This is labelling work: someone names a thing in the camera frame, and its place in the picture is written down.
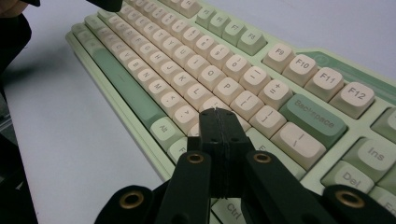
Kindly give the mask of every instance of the mechanical keyboard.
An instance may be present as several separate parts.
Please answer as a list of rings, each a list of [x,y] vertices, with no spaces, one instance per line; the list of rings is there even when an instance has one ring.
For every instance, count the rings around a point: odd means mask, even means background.
[[[126,0],[66,39],[164,180],[220,107],[307,189],[349,185],[396,216],[395,81],[198,0]],[[211,222],[244,223],[238,199],[213,200]]]

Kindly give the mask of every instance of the dark floor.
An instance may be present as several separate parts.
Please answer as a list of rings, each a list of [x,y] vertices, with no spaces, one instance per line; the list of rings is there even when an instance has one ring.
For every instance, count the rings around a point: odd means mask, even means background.
[[[35,210],[18,142],[7,104],[1,95],[0,134],[0,223],[35,224]]]

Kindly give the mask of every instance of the green keyboard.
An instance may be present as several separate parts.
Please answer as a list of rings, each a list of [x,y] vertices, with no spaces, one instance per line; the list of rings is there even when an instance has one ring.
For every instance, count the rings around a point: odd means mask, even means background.
[[[307,189],[348,185],[396,216],[395,81],[195,0],[128,0],[66,39],[163,180],[198,114],[219,107]],[[213,200],[211,215],[245,223],[238,199]]]

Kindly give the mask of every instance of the spacebar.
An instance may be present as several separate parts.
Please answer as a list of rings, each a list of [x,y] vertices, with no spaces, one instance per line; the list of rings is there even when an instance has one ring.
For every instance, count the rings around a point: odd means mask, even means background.
[[[148,130],[157,119],[166,117],[161,108],[110,51],[98,49],[93,53],[92,58]]]

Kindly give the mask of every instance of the white table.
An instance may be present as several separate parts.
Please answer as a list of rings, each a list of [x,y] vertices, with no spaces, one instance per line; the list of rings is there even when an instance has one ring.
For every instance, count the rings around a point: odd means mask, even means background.
[[[301,48],[322,47],[396,79],[396,2],[207,0]],[[28,7],[33,37],[8,68],[5,89],[40,223],[93,223],[128,185],[162,181],[64,36],[96,7],[42,1]]]

